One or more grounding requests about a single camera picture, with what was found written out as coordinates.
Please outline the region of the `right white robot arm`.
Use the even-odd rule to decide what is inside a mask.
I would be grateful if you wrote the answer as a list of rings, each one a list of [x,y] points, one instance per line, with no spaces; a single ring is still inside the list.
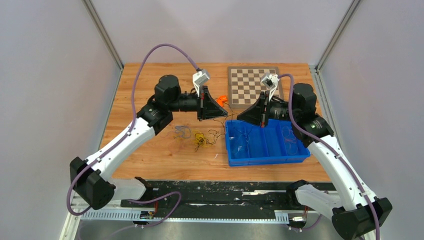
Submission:
[[[345,240],[379,240],[381,226],[392,211],[391,202],[378,197],[360,178],[342,152],[333,129],[316,112],[317,96],[311,85],[296,83],[288,101],[261,92],[238,120],[266,127],[270,120],[290,120],[296,139],[320,162],[337,195],[331,196],[306,180],[290,184],[285,195],[292,209],[309,207],[331,220]]]

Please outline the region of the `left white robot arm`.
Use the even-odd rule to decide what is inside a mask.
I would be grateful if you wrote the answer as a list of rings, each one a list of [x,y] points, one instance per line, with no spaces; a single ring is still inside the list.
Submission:
[[[134,200],[140,207],[149,206],[153,193],[141,178],[113,181],[111,177],[125,159],[173,120],[173,112],[195,112],[199,121],[226,117],[228,112],[205,85],[209,79],[208,73],[199,71],[192,76],[194,92],[182,92],[175,75],[162,76],[154,94],[121,133],[85,159],[75,157],[70,162],[71,189],[93,210],[114,200]]]

